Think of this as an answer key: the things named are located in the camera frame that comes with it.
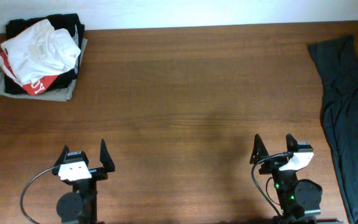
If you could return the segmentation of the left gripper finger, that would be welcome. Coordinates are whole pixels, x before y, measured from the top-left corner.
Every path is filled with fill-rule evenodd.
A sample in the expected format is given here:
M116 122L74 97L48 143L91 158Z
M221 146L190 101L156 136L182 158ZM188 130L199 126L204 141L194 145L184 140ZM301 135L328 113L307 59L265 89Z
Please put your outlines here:
M67 154L69 153L69 148L67 145L65 145L63 147L63 150L61 152L61 154L59 155L58 159L56 160L56 162L54 163L54 167L59 167L60 165L62 165L65 162L65 158L67 156Z
M102 163L106 172L114 172L115 171L114 162L111 159L110 154L108 153L108 149L107 149L104 139L101 140L99 161Z

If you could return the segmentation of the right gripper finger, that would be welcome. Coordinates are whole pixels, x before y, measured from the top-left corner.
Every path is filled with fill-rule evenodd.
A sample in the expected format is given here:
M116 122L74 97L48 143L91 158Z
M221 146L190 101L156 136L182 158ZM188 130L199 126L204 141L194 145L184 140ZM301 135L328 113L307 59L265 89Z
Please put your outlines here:
M287 151L288 152L297 152L298 151L298 142L290 133L288 133L286 135L286 142L287 142Z
M256 164L269 156L267 149L259 134L254 136L254 146L250 157L250 164Z

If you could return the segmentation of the white t-shirt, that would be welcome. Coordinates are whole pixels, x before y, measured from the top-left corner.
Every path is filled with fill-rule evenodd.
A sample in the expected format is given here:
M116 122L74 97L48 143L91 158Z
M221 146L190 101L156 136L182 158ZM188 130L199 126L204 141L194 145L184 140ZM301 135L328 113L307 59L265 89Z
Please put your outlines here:
M74 69L81 50L67 29L56 30L48 19L6 40L1 48L21 85Z

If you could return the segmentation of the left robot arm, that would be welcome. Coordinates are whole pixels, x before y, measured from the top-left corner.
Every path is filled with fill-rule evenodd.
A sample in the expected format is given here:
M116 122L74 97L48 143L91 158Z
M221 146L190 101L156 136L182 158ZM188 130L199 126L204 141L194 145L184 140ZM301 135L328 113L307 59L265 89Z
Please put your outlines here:
M97 182L108 179L115 165L108 153L105 140L101 140L99 161L101 167L88 167L84 151L71 152L65 146L54 164L52 174L72 187L60 197L56 210L63 224L94 224L98 222Z

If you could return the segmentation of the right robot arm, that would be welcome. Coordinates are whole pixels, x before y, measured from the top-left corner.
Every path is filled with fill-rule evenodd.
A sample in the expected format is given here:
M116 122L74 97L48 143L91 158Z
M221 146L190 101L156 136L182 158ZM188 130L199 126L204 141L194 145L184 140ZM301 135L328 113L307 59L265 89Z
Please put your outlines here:
M254 146L250 156L251 177L276 215L272 223L279 224L329 224L340 223L335 219L317 219L321 214L320 203L323 188L310 179L299 179L296 172L309 165L314 149L308 142L299 142L291 134L286 135L287 151L270 155L259 134L254 136ZM260 166L260 175L269 175L277 193L278 202L274 202L268 193L258 184L255 177L256 167Z

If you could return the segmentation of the dark teal garment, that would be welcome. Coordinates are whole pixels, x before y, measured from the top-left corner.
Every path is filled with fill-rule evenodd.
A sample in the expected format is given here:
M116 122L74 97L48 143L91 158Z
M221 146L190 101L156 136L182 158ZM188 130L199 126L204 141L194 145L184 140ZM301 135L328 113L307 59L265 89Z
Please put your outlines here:
M349 223L358 223L358 56L345 35L308 45L323 84L321 124Z

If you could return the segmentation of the red printed t-shirt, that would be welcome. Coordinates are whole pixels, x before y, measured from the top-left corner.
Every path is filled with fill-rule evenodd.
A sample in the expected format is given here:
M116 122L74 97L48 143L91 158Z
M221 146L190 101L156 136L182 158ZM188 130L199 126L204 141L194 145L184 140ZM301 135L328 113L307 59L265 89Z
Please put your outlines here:
M58 77L58 75L44 76L42 78L36 78L34 83L22 84L12 71L7 56L4 52L0 52L0 67L11 81L13 81L15 84L18 84L23 90L26 91L26 93L32 96L43 93Z

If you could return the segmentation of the grey-green folded garment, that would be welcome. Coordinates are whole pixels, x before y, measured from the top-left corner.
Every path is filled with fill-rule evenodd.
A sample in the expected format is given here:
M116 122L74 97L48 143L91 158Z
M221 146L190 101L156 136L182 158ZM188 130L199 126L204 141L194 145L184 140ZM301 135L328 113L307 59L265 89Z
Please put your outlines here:
M9 98L18 98L18 99L30 99L30 100L45 100L45 101L68 101L72 98L73 90L75 88L76 80L72 80L68 87L51 90L43 92L39 95L29 95L28 93L12 95L5 92L5 82L4 77L5 73L0 67L0 95L6 96Z

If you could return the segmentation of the black folded garment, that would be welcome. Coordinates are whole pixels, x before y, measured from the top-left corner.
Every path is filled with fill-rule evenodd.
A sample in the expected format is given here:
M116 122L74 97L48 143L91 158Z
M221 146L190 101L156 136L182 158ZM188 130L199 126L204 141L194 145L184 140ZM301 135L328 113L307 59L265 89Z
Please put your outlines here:
M76 45L81 48L83 45L83 37L85 33L85 25L80 22L77 14L54 14L47 17L36 17L28 20L15 19L11 20L6 25L6 39L11 39L19 35L23 30L34 25L36 22L48 19L51 25L58 29L66 29ZM59 90L67 88L69 84L76 80L80 69L79 60L76 62L74 69L59 75L52 84L46 89L46 92L52 90Z

